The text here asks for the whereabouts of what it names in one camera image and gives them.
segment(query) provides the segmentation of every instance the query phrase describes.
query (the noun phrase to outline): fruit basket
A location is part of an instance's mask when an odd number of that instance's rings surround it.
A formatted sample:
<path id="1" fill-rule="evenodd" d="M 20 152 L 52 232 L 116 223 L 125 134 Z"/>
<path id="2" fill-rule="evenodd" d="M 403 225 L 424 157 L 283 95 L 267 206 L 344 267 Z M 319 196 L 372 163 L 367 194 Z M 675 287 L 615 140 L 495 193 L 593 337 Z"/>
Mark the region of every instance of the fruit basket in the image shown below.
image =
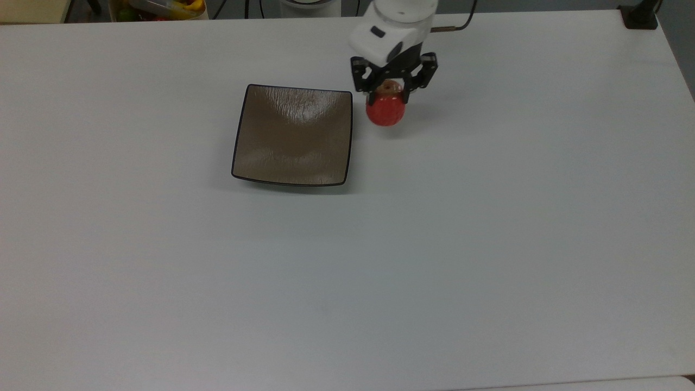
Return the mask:
<path id="1" fill-rule="evenodd" d="M 112 22 L 207 20 L 205 0 L 108 0 Z"/>

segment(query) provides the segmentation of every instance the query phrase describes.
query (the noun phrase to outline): black clamp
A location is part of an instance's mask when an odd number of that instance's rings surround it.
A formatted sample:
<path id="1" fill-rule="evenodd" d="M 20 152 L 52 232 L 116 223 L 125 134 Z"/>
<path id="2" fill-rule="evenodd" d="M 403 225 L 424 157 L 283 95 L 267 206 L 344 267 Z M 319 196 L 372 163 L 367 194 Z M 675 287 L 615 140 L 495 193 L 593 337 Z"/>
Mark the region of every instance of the black clamp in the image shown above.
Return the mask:
<path id="1" fill-rule="evenodd" d="M 374 104 L 375 91 L 385 80 L 403 79 L 403 102 L 408 103 L 410 93 L 418 88 L 426 88 L 438 67 L 436 54 L 426 53 L 421 56 L 421 47 L 422 44 L 411 47 L 384 67 L 377 67 L 362 57 L 352 57 L 350 65 L 354 89 L 357 92 L 368 93 L 368 103 Z M 413 75 L 413 71 L 421 65 L 418 73 Z"/>

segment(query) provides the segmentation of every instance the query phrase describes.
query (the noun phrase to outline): black mount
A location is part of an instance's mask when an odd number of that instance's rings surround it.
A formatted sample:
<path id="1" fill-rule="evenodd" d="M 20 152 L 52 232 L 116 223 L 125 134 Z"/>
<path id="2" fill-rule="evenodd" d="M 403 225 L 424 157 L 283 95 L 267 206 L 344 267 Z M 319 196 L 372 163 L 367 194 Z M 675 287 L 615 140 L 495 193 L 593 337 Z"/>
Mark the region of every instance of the black mount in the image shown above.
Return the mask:
<path id="1" fill-rule="evenodd" d="M 374 104 L 375 91 L 384 83 L 384 80 L 403 79 L 403 102 L 408 103 L 410 93 L 418 88 L 426 88 L 438 67 L 436 54 L 425 53 L 421 56 L 422 47 L 423 44 L 419 44 L 409 48 L 384 67 L 377 67 L 362 57 L 352 57 L 350 65 L 352 66 L 354 89 L 357 92 L 369 93 L 368 103 Z M 413 71 L 420 65 L 423 67 L 418 74 L 413 75 Z M 367 73 L 367 69 L 370 69 L 371 73 L 365 78 L 364 74 Z"/>
<path id="2" fill-rule="evenodd" d="M 654 7 L 659 0 L 643 0 L 636 6 L 619 6 L 623 15 L 623 23 L 630 30 L 656 30 L 659 23 L 656 21 Z"/>

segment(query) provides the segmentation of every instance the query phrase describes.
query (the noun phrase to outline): yellow pepper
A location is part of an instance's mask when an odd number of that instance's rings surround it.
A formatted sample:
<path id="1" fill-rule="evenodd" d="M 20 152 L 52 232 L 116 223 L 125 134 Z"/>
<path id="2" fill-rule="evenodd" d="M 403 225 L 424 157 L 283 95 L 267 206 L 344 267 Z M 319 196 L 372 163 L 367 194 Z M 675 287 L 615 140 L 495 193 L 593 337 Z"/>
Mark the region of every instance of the yellow pepper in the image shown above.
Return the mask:
<path id="1" fill-rule="evenodd" d="M 184 10 L 202 11 L 205 8 L 205 0 L 195 0 L 191 4 L 183 7 Z"/>

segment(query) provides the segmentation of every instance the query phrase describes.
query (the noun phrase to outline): floor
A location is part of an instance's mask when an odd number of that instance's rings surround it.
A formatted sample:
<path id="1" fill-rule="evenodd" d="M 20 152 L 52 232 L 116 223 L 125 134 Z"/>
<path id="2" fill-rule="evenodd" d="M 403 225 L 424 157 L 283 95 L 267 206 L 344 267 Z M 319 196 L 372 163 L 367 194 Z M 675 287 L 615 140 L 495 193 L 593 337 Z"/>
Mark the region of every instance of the floor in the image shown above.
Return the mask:
<path id="1" fill-rule="evenodd" d="M 208 13 L 212 17 L 224 0 L 207 0 Z M 278 0 L 252 0 L 251 18 L 261 17 L 259 1 L 263 1 L 266 17 L 279 16 Z M 99 0 L 102 13 L 96 15 L 87 0 L 73 0 L 66 23 L 109 22 L 108 0 Z M 477 11 L 490 12 L 525 12 L 542 10 L 602 10 L 615 9 L 618 5 L 634 5 L 638 0 L 480 0 Z M 244 2 L 228 0 L 218 19 L 240 19 L 243 17 Z M 363 13 L 369 0 L 342 0 L 343 14 L 354 15 L 359 6 Z M 467 13 L 471 0 L 440 0 L 440 13 Z M 695 1 L 664 0 L 659 12 L 662 28 L 669 39 L 673 54 L 685 77 L 690 93 L 695 97 Z"/>

